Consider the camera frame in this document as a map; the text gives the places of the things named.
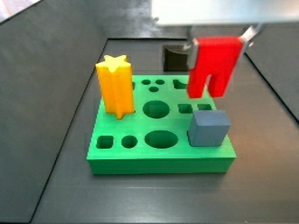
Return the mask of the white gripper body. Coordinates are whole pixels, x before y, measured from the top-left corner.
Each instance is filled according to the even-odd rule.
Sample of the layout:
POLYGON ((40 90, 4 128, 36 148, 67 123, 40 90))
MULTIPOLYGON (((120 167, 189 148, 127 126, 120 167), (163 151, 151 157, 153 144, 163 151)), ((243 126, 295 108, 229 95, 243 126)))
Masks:
POLYGON ((160 26, 272 24, 299 21, 299 0, 151 0, 160 26))

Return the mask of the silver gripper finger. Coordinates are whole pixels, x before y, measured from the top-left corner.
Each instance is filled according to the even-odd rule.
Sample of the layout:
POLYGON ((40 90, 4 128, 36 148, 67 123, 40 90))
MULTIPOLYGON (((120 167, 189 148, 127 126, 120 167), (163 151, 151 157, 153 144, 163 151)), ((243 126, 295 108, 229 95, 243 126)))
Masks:
POLYGON ((183 50, 187 52, 187 67, 189 70, 195 68, 197 52, 199 52, 199 43, 197 39, 192 35, 193 26, 187 27, 187 43, 183 46, 183 50))
POLYGON ((264 24, 252 24, 237 36, 237 40, 241 44, 240 52, 237 54, 237 61, 241 59, 247 49, 254 45, 254 40, 264 29, 264 24))

